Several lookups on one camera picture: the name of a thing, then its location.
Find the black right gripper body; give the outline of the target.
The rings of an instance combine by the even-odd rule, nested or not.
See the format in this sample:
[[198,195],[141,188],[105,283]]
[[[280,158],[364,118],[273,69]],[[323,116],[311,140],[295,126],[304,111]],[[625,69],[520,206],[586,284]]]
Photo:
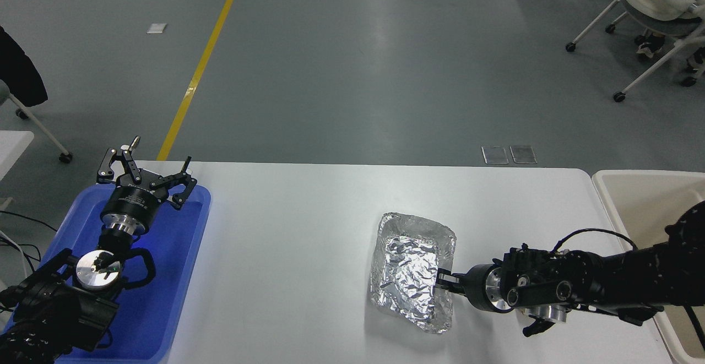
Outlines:
[[493,312],[494,306],[487,295],[487,278],[495,269],[494,264],[477,264],[465,274],[465,296],[480,311]]

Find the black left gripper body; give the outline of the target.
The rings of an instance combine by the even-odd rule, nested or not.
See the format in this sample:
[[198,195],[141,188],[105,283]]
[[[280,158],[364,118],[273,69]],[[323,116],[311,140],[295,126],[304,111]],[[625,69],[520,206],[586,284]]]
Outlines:
[[167,199],[167,189],[118,185],[101,211],[103,225],[109,227],[124,218],[131,218],[142,228],[150,228],[157,211]]

